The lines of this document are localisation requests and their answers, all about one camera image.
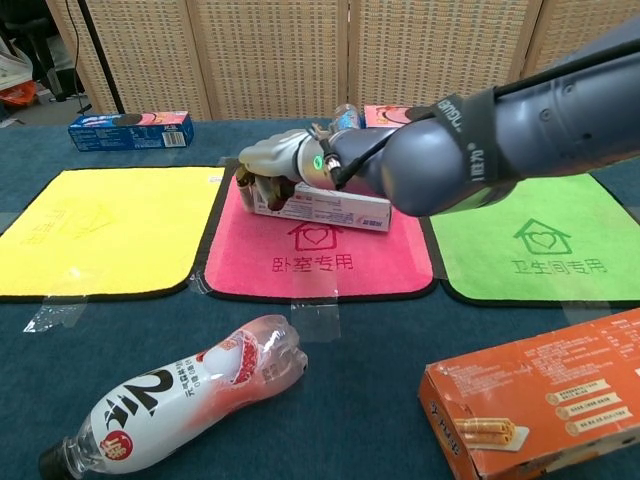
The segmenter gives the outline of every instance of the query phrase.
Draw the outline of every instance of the bottle cap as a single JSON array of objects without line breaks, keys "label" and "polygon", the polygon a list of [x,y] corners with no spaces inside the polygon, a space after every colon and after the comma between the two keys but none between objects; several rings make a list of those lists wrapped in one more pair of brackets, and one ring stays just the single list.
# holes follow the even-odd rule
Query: bottle cap
[{"label": "bottle cap", "polygon": [[42,480],[76,480],[67,468],[62,441],[40,454],[38,469]]}]

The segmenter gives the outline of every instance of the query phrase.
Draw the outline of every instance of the green indicator light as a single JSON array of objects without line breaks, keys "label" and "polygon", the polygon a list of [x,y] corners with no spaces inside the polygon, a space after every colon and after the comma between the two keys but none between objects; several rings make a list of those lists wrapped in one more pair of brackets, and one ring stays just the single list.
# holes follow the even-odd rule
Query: green indicator light
[{"label": "green indicator light", "polygon": [[313,159],[313,166],[316,170],[322,170],[324,166],[324,160],[322,159],[322,155],[316,155]]}]

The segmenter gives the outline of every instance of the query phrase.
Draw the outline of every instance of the cable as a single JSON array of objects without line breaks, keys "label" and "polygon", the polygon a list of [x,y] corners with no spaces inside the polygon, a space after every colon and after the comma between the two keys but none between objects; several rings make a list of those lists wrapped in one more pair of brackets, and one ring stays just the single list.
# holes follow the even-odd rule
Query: cable
[{"label": "cable", "polygon": [[80,111],[78,113],[84,115],[84,107],[82,106],[82,99],[80,98],[80,92],[78,91],[78,58],[80,57],[80,34],[78,33],[76,22],[73,20],[73,15],[71,15],[69,0],[64,0],[64,3],[67,7],[67,14],[69,15],[69,20],[71,20],[73,31],[76,34],[76,59],[73,62],[73,89],[76,92],[76,98],[78,99],[78,105],[80,106]]},{"label": "cable", "polygon": [[[573,60],[571,62],[564,63],[562,65],[558,65],[557,67],[552,67],[543,72],[537,73],[527,78],[523,78],[522,80],[517,80],[512,83],[508,83],[506,85],[502,85],[501,87],[496,87],[494,89],[494,98],[500,98],[505,95],[509,95],[511,93],[519,92],[526,88],[535,87],[545,82],[550,82],[552,80],[556,80],[560,77],[564,77],[566,75],[570,75],[572,73],[579,72],[581,70],[586,70],[587,68],[595,67],[598,65],[602,65],[603,63],[611,62],[613,60],[617,60],[622,57],[626,57],[629,55],[633,55],[635,53],[640,52],[640,39],[632,40],[630,42],[621,43],[616,45],[615,47],[607,48],[605,50],[601,50],[599,52],[592,53],[587,55],[586,57],[579,58],[577,60]],[[410,123],[419,122],[421,120],[426,120],[428,118],[432,118],[434,115],[431,112],[427,112],[424,115],[412,120]],[[362,168],[362,166],[369,160],[372,156],[378,153],[389,141],[391,135],[382,139],[378,143],[376,143],[369,150],[364,152],[358,158],[356,158],[353,162],[347,165],[342,169],[340,175],[338,176],[336,182],[336,189],[341,190],[347,184],[351,178],[358,173],[358,170]]]}]

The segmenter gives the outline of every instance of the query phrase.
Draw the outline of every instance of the blue carpet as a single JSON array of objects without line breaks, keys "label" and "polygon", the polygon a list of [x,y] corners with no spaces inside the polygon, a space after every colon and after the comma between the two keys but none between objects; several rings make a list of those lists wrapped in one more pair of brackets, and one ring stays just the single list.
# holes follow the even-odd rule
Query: blue carpet
[{"label": "blue carpet", "polygon": [[[187,149],[79,153],[65,128],[0,130],[0,212],[18,215],[61,170],[215,165],[300,120],[196,125]],[[640,162],[598,177],[640,205]],[[198,352],[286,306],[176,295],[87,305],[73,328],[22,333],[39,305],[0,305],[2,478],[38,479],[40,452],[74,434],[93,404],[123,380]],[[309,369],[282,396],[210,429],[158,465],[123,479],[451,479],[417,389],[425,365],[568,325],[561,309],[462,305],[441,288],[411,301],[340,307],[341,338],[308,343]],[[631,479],[640,447],[571,467],[552,479]],[[99,478],[89,475],[87,478]]]}]

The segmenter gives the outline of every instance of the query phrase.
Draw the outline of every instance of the rattan screen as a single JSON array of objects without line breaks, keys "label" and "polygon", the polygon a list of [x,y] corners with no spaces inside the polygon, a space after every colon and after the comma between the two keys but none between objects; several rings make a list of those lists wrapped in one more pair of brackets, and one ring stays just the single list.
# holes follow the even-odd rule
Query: rattan screen
[{"label": "rattan screen", "polygon": [[87,0],[127,112],[211,118],[185,0]]},{"label": "rattan screen", "polygon": [[546,0],[525,74],[548,67],[638,14],[640,0]]},{"label": "rattan screen", "polygon": [[539,1],[352,0],[349,100],[425,104],[518,78]]},{"label": "rattan screen", "polygon": [[[69,55],[75,58],[76,34],[67,12],[65,0],[47,0],[47,4]],[[105,80],[93,43],[91,43],[91,37],[82,18],[82,13],[80,13],[77,0],[69,0],[69,8],[73,15],[73,21],[78,28],[78,36],[80,38],[78,75],[89,96],[93,110],[96,113],[116,113],[116,105],[113,102],[109,85]]]},{"label": "rattan screen", "polygon": [[346,101],[347,0],[187,0],[214,118],[327,116]]}]

